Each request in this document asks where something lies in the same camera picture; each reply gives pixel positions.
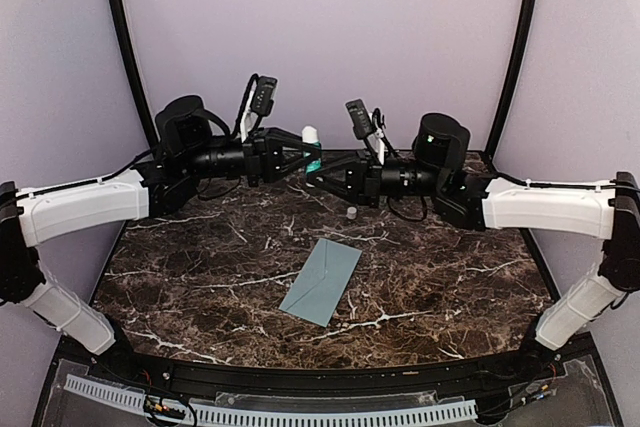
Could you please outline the white green glue stick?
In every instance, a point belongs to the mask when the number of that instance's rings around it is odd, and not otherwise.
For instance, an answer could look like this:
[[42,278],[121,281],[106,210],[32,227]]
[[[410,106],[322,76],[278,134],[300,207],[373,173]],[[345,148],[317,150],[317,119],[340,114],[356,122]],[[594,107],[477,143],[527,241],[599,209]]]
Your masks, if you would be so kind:
[[305,167],[305,174],[309,175],[313,172],[318,171],[321,168],[322,160],[321,160],[321,142],[319,139],[318,130],[311,126],[307,125],[302,129],[301,132],[302,141],[305,145],[308,145],[308,148],[304,150],[304,156],[312,156],[313,160],[310,161]]

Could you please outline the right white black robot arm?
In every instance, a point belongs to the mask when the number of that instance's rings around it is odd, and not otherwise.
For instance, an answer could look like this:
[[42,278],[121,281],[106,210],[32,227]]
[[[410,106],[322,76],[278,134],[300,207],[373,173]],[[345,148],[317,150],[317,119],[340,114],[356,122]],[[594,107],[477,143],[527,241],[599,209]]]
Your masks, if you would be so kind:
[[534,379],[587,323],[639,289],[639,187],[629,172],[612,180],[558,183],[505,173],[474,174],[464,162],[470,132],[440,113],[422,116],[409,159],[356,151],[309,174],[310,184],[348,202],[376,206],[380,197],[429,198],[444,222],[473,231],[541,229],[602,240],[602,257],[530,327],[510,360],[521,381]]

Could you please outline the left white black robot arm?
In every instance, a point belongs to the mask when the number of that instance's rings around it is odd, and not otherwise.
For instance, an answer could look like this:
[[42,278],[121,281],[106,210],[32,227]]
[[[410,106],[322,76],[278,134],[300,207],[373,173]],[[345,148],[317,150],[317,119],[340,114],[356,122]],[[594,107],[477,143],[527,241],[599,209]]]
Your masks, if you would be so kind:
[[158,147],[114,173],[45,188],[1,186],[2,302],[32,310],[102,355],[103,368],[120,383],[140,376],[140,359],[119,345],[126,340],[114,322],[41,266],[38,246],[102,224],[175,213],[198,195],[203,180],[273,183],[321,155],[318,146],[280,128],[233,133],[196,95],[172,101],[155,122]]

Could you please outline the black front rail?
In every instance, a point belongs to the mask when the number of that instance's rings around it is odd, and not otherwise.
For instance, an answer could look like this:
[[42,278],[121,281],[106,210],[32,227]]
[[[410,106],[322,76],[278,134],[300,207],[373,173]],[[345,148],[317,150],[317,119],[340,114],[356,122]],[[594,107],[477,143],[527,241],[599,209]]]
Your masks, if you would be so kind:
[[187,397],[213,398],[222,392],[256,395],[400,394],[434,390],[439,394],[502,393],[509,387],[542,379],[550,366],[523,360],[507,352],[470,360],[392,368],[290,370],[233,367],[170,360],[145,354],[104,360],[90,354],[84,362],[91,373],[139,382],[156,390]]

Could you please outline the teal paper envelope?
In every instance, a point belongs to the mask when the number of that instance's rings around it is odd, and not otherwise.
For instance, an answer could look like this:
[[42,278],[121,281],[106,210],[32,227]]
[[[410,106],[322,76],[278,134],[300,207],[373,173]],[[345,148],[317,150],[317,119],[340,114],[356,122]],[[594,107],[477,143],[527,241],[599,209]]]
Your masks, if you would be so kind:
[[282,300],[279,309],[327,327],[362,251],[321,238]]

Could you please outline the white glue stick cap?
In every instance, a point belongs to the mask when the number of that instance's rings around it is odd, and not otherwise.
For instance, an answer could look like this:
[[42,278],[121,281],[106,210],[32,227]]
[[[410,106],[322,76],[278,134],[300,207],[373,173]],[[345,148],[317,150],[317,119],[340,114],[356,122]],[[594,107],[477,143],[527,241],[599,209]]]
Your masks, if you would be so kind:
[[349,220],[356,220],[358,217],[358,209],[356,207],[348,207],[346,216]]

